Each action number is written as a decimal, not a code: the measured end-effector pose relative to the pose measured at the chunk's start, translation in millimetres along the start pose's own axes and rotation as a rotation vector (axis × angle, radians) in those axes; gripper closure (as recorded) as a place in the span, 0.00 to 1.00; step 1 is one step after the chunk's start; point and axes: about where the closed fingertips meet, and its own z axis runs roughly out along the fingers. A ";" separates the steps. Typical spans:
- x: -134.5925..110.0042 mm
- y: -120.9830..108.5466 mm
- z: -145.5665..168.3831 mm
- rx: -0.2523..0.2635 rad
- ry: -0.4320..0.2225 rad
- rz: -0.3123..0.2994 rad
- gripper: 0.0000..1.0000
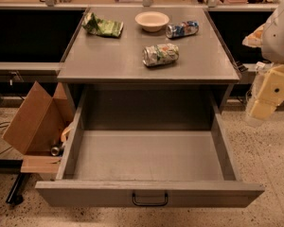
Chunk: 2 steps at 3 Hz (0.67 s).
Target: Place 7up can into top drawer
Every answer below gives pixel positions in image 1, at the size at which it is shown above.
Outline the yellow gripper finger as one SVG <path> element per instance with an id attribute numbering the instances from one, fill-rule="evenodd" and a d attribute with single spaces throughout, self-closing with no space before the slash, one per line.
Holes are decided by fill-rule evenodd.
<path id="1" fill-rule="evenodd" d="M 284 64 L 258 71 L 247 102 L 247 121 L 266 121 L 284 101 Z"/>
<path id="2" fill-rule="evenodd" d="M 262 32 L 263 32 L 264 25 L 259 26 L 254 32 L 246 36 L 242 44 L 248 47 L 262 47 Z"/>

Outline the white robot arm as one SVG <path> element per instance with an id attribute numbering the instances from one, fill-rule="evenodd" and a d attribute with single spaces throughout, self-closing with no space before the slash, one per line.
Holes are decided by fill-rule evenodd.
<path id="1" fill-rule="evenodd" d="M 284 0 L 242 44 L 259 47 L 262 57 L 271 63 L 257 68 L 246 106 L 246 121 L 259 126 L 284 101 Z"/>

